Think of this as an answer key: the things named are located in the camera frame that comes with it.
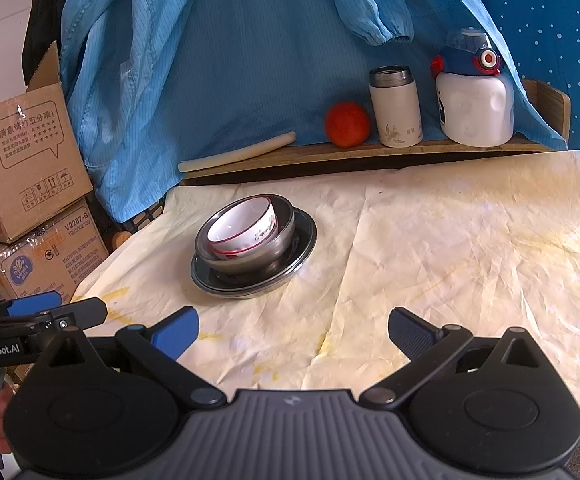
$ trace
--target thermos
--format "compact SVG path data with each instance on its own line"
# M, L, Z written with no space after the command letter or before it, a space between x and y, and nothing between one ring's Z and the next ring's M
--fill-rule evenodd
M514 89L501 73L502 59L482 30L448 33L446 46L430 63L443 132L455 142L489 148L513 133Z
M417 83L409 67L391 65L371 70L370 96L382 144L407 148L423 140Z

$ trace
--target stacked dishes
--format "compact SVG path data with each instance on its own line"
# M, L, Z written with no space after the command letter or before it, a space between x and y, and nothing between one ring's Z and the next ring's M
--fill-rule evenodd
M312 252L314 220L278 195L237 200L196 235L191 276L220 298L252 298L284 284Z

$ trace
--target orange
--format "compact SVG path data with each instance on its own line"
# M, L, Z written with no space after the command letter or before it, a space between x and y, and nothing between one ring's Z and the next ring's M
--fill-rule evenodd
M370 118L365 109L352 102L335 104L323 124L327 138L339 148L358 146L370 136Z

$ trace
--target stainless steel lid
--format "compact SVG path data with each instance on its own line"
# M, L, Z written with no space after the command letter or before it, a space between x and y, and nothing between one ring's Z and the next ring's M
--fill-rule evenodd
M195 253L190 266L192 281L212 296L241 300L255 298L283 285L301 268L317 241L317 225L312 217L297 208L294 208L294 217L292 242L278 260L254 272L228 276L211 269Z
M412 83L414 78L409 66L388 65L370 71L370 85L377 88L391 88Z

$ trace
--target white stick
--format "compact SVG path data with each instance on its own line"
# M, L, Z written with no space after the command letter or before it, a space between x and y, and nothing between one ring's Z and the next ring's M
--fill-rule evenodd
M218 155L205 156L203 158L195 158L195 160L184 160L179 162L179 171L186 173L187 171L204 170L206 168L214 168L215 166L222 166L224 164L231 164L240 160L247 160L264 153L269 153L282 146L287 146L296 140L295 132L288 132L286 134L273 137L272 139L257 142L251 146L246 146L239 150L232 152L219 153Z

